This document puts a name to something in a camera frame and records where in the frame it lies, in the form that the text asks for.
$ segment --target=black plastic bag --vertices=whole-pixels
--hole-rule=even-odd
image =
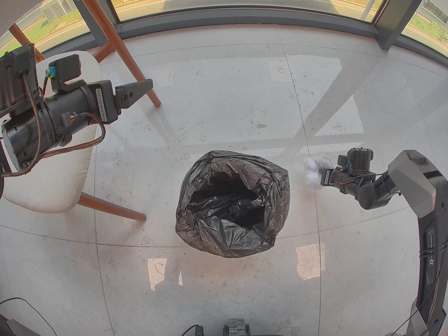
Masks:
[[[193,248],[240,258],[274,246],[288,209],[286,169],[261,157],[212,150],[182,182],[176,232]]]

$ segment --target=tile floor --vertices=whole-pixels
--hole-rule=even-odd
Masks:
[[[0,299],[26,298],[58,335],[175,336],[195,323],[221,335],[235,317],[253,334],[394,331],[416,296],[415,215],[398,196],[366,211],[337,189],[314,192],[302,163],[319,153],[335,163],[364,146],[383,172],[417,149],[448,176],[448,69],[368,38],[297,27],[195,28],[126,45],[162,106],[142,98],[107,127],[84,190],[147,221],[82,206],[44,215],[0,200]],[[133,81],[115,53],[101,69],[115,86]],[[271,250],[223,259],[176,235],[183,177],[213,149],[288,169],[288,219]],[[0,313],[51,333],[20,301]]]

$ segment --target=brown wooden leg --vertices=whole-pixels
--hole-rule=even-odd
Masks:
[[[96,59],[98,63],[100,63],[102,60],[104,60],[106,57],[108,57],[112,52],[114,52],[115,49],[113,48],[112,44],[110,42],[106,43],[104,46],[101,46],[99,50],[97,50],[93,57]]]
[[[128,69],[131,71],[135,79],[137,81],[145,80],[143,72],[140,70],[134,58],[131,56],[131,53],[129,52],[128,48],[126,47],[121,37],[118,35],[115,28],[113,27],[103,8],[98,3],[98,0],[82,0],[82,2],[90,11],[90,13],[92,14],[93,18],[95,19],[101,30],[109,39],[109,43],[112,45],[114,50],[116,50],[118,55],[120,55],[121,59],[128,67]],[[154,106],[156,107],[160,106],[160,100],[153,90],[149,91],[147,95],[154,104]]]
[[[93,195],[86,193],[81,193],[81,198],[79,199],[78,204],[91,209],[104,211],[105,213],[122,216],[123,218],[134,219],[135,221],[146,220],[146,216],[143,213],[139,213],[138,211],[106,202],[103,199],[94,197]]]
[[[15,39],[20,43],[20,45],[26,45],[32,43],[23,33],[22,30],[20,30],[20,27],[16,24],[12,25],[9,28],[9,32],[12,36],[15,37]],[[36,61],[40,62],[45,60],[45,57],[39,52],[39,50],[35,47],[35,53],[36,53]]]

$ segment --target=wheel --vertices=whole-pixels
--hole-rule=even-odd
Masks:
[[[223,336],[250,336],[249,324],[243,318],[230,318],[224,325]]]

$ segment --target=chair seat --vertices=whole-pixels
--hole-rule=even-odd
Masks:
[[[48,68],[49,62],[74,53],[79,54],[81,60],[81,76],[78,79],[82,78],[86,82],[103,79],[95,58],[88,52],[75,51],[52,56],[38,63],[36,69],[39,85],[43,85],[45,69]],[[45,96],[52,94],[48,82]],[[93,140],[97,127],[95,124],[77,132],[67,147]],[[3,196],[14,204],[41,213],[63,213],[70,210],[81,197],[92,149],[91,147],[55,155],[39,161],[25,176],[5,178]]]

